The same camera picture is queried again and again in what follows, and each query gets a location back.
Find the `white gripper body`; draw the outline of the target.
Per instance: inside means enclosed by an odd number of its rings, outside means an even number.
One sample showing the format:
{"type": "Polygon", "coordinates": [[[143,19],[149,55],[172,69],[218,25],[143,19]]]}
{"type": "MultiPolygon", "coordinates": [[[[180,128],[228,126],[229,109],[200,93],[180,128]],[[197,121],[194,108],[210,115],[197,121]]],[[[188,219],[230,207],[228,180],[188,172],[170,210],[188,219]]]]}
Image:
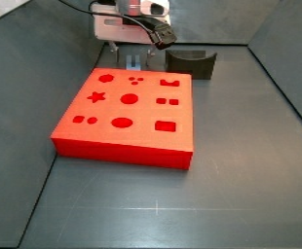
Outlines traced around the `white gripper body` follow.
{"type": "Polygon", "coordinates": [[[156,18],[172,25],[170,0],[94,0],[90,11],[99,40],[153,44],[137,18],[156,18]]]}

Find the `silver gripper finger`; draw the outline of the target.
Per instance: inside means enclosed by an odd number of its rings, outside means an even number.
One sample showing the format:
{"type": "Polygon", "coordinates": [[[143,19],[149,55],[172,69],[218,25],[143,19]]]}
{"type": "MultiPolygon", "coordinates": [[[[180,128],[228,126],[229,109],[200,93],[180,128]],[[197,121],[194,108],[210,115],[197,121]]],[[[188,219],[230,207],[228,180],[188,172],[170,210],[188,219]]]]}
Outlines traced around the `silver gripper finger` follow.
{"type": "Polygon", "coordinates": [[[146,55],[146,66],[150,66],[150,61],[152,58],[156,56],[156,51],[157,51],[157,47],[156,45],[152,45],[149,50],[147,50],[147,55],[146,55]]]}
{"type": "Polygon", "coordinates": [[[115,61],[119,62],[121,56],[119,56],[119,47],[114,41],[109,41],[109,45],[111,48],[111,53],[115,56],[115,61]]]}

